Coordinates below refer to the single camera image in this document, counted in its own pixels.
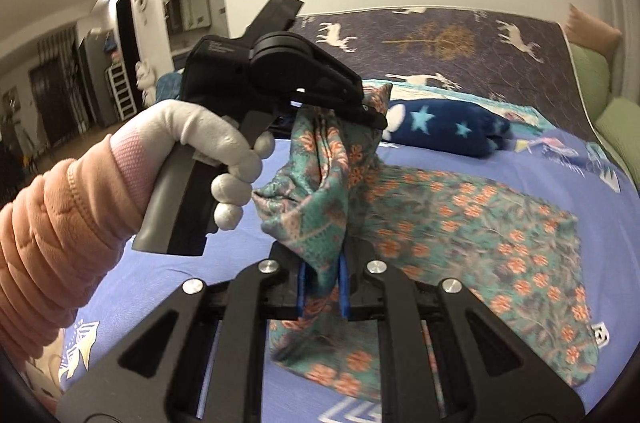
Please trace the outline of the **white gloved left hand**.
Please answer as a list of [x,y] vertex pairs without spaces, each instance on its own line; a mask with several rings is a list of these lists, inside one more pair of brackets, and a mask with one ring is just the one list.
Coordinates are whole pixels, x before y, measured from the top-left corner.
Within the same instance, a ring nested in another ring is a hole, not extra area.
[[111,150],[130,198],[141,213],[148,207],[160,168],[175,144],[190,146],[228,167],[226,175],[208,182],[209,195],[218,205],[214,221],[230,231],[238,227],[243,207],[252,196],[252,184],[262,173],[262,162],[276,149],[265,131],[251,146],[228,118],[201,105],[164,100],[135,116],[112,136]]

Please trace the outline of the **pink fleece sleeve forearm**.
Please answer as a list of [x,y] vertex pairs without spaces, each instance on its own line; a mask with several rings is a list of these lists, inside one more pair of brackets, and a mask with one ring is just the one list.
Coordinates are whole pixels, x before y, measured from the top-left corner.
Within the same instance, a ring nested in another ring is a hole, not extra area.
[[1,346],[17,368],[74,322],[141,221],[107,140],[3,206]]

